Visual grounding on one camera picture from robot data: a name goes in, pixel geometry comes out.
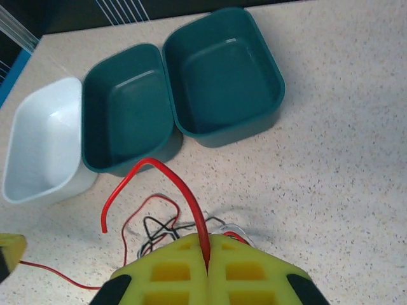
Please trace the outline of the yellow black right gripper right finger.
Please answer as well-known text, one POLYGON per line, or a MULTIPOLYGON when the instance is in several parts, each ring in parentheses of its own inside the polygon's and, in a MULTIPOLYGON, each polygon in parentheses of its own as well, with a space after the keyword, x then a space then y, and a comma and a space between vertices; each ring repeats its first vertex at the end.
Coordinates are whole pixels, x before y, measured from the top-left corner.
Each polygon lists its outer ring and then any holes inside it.
POLYGON ((210 235, 209 304, 328 304, 301 268, 232 238, 210 235))

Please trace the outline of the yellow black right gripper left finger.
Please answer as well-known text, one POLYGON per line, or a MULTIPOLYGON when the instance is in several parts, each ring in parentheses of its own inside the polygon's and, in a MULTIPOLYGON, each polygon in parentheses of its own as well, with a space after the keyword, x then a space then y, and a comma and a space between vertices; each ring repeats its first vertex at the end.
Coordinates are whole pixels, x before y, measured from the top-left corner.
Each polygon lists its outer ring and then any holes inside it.
POLYGON ((189 234, 116 270, 91 304, 207 304, 198 235, 189 234))

